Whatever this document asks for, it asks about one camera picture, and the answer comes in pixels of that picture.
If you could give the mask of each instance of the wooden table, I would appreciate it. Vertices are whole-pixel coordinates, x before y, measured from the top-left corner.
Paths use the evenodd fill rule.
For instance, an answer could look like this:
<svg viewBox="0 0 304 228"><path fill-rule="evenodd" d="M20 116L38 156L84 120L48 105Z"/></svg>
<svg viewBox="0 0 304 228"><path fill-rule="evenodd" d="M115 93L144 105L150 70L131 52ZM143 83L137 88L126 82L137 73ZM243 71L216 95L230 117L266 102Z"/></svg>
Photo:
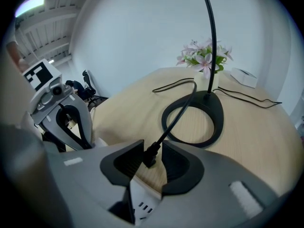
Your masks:
<svg viewBox="0 0 304 228"><path fill-rule="evenodd" d="M193 85L185 84L161 93L151 91L186 77L194 77L194 72L178 67L161 68L106 100L95 111L94 137L103 138L109 145L144 139L146 149L163 133L161 117L164 109L190 94ZM269 98L263 89L242 86L225 72L220 75L219 86L259 99ZM219 91L216 94L224 109L224 130L207 150L236 160L264 180L278 195L293 188L303 169L304 151L300 137L282 107L262 109ZM171 114L170 120L177 111L179 109ZM198 143L212 135L213 124L204 112L189 107L172 132L181 140ZM160 149L153 168L148 169L141 164L136 173L158 192L167 181L161 154Z"/></svg>

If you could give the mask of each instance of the white box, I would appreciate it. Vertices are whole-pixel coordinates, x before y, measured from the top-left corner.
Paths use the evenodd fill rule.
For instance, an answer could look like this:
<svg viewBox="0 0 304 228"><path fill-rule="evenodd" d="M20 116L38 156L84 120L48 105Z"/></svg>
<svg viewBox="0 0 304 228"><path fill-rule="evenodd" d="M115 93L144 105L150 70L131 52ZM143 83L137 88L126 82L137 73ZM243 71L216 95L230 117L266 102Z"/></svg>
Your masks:
<svg viewBox="0 0 304 228"><path fill-rule="evenodd" d="M252 88L255 88L257 85L257 77L245 70L234 67L232 68L230 75L242 85Z"/></svg>

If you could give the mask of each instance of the vase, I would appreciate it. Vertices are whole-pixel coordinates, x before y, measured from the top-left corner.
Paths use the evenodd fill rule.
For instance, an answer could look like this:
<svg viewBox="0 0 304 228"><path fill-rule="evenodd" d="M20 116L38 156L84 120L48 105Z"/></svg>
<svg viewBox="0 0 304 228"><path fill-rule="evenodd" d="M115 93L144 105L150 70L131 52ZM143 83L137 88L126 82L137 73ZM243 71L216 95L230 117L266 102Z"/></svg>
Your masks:
<svg viewBox="0 0 304 228"><path fill-rule="evenodd" d="M213 85L212 85L212 91L214 89L217 89L219 86L219 75L220 72L217 72L214 75L214 79L213 79ZM210 78L205 78L204 74L202 72L197 72L194 75L194 82L197 85L197 90L196 91L202 91L202 90L208 90L208 86L209 86L209 81Z"/></svg>

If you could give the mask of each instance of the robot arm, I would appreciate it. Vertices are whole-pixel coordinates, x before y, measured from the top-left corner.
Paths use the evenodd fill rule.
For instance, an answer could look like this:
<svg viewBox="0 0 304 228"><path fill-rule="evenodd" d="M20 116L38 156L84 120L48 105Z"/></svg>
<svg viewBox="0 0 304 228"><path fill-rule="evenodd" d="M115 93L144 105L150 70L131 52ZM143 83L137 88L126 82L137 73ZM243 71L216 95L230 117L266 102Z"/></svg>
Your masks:
<svg viewBox="0 0 304 228"><path fill-rule="evenodd" d="M43 59L23 76L36 91L28 110L34 123L74 150L92 148L93 125L88 108L73 88L62 84L62 74ZM81 138L66 127L67 115L78 123Z"/></svg>

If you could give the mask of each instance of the white label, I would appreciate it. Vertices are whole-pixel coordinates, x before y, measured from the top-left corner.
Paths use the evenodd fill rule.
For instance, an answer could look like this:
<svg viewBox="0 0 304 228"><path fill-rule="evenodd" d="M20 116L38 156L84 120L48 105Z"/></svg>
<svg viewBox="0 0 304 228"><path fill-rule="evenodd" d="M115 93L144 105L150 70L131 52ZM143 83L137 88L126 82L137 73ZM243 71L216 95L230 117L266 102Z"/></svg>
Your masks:
<svg viewBox="0 0 304 228"><path fill-rule="evenodd" d="M77 157L75 159L65 161L64 163L65 163L66 166L69 166L69 165L74 165L74 164L80 163L82 161L83 161L83 159L81 159L80 157Z"/></svg>

